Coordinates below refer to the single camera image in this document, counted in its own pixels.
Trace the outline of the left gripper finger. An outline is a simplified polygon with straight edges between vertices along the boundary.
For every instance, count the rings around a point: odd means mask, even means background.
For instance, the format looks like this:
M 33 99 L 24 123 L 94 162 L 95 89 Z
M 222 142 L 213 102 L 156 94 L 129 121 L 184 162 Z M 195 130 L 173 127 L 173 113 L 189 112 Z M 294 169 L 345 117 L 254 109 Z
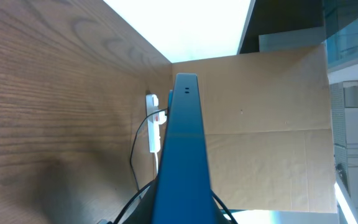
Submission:
M 165 139 L 157 176 L 127 202 L 125 223 L 231 223 L 232 214 L 212 191 L 198 79 L 179 73 L 168 96 Z

